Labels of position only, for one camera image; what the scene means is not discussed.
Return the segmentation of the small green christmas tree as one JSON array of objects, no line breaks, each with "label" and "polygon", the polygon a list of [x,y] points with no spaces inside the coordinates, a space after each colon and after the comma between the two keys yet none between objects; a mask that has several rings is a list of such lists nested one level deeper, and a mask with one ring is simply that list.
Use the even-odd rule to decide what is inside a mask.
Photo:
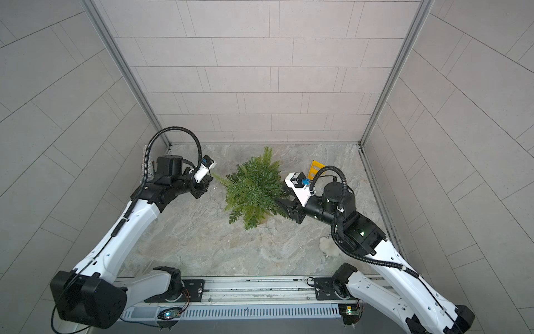
[{"label": "small green christmas tree", "polygon": [[214,175],[225,188],[225,211],[229,223],[242,220],[244,228],[251,230],[265,223],[269,217],[286,217],[276,200],[288,199],[282,189],[280,161],[273,160],[273,149],[265,147],[263,154],[253,156],[226,176]]}]

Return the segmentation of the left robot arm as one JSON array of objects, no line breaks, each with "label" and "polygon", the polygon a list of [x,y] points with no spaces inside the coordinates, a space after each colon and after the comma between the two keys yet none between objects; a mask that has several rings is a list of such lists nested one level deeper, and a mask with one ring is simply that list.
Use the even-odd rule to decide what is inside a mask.
[{"label": "left robot arm", "polygon": [[154,177],[139,186],[131,199],[132,213],[120,217],[96,247],[71,271],[59,271],[50,282],[54,314],[64,321],[106,329],[129,307],[155,299],[174,302],[185,295],[179,269],[155,267],[148,274],[118,279],[118,272],[147,227],[179,195],[199,198],[207,190],[216,163],[205,155],[200,168],[184,168],[185,160],[165,155],[157,160]]}]

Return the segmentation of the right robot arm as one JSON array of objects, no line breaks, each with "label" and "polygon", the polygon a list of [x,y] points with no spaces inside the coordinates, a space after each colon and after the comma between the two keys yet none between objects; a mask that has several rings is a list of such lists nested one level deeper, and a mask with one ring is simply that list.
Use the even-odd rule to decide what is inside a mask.
[{"label": "right robot arm", "polygon": [[344,211],[339,220],[343,235],[335,232],[335,246],[349,257],[369,264],[391,289],[373,282],[350,264],[343,264],[333,275],[334,288],[342,299],[361,299],[407,333],[466,333],[475,320],[474,313],[456,305],[433,289],[395,249],[385,233],[355,207],[355,195],[349,186],[337,180],[327,183],[318,196],[303,173],[290,173],[283,186],[293,200],[276,203],[290,219],[301,224],[305,217],[334,225],[335,214],[347,191]]}]

